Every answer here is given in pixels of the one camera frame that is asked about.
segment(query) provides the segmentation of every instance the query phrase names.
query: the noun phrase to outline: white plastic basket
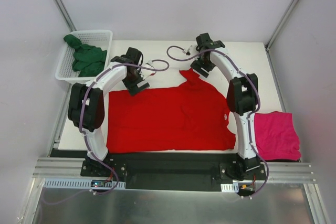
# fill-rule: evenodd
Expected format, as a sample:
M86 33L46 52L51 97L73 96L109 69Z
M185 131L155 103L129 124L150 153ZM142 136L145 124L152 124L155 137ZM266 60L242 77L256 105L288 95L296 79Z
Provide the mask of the white plastic basket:
M102 50L107 50L106 61L104 69L109 64L110 59L110 49L112 44L112 35L113 33L109 30L82 30L82 31L73 31L70 34L79 38L83 44L89 44L91 46L100 47ZM85 83L89 80L92 80L94 77L78 77L80 71L74 72L72 70L72 63L74 61L73 52L75 50L68 46L64 42L64 47L62 54L58 61L57 70L55 77L57 80L64 80L71 84L76 82Z

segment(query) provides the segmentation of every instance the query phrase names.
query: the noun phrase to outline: red fabric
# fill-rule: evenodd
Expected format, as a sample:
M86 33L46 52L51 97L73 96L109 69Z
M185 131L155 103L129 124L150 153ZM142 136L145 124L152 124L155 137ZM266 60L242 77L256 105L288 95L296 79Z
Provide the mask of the red fabric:
M178 87L109 94L107 148L110 153L164 150L227 150L229 108L215 87L192 69L180 71Z
M291 113L257 113L254 127L258 151L264 159L298 160L301 157L300 140Z

